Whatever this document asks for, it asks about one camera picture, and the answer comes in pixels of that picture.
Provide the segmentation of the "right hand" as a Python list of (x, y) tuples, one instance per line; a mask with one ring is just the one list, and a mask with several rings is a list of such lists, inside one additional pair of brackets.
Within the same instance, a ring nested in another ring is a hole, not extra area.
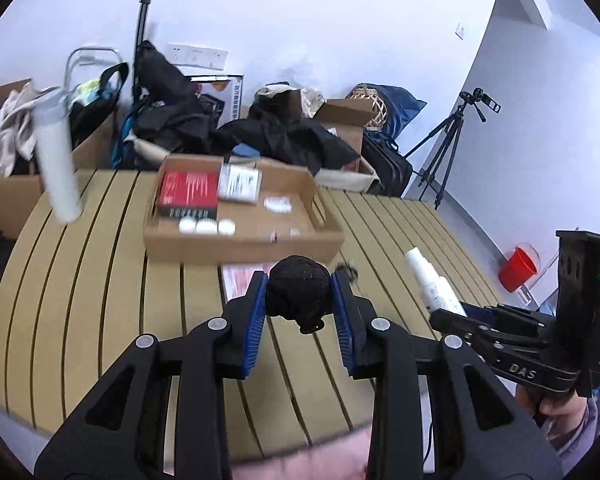
[(571, 393), (560, 399), (552, 399), (548, 396), (542, 401), (535, 401), (527, 388), (522, 385), (516, 387), (516, 400), (531, 415), (540, 413), (548, 418), (554, 418), (553, 431), (565, 434), (580, 425), (588, 409), (588, 399)]

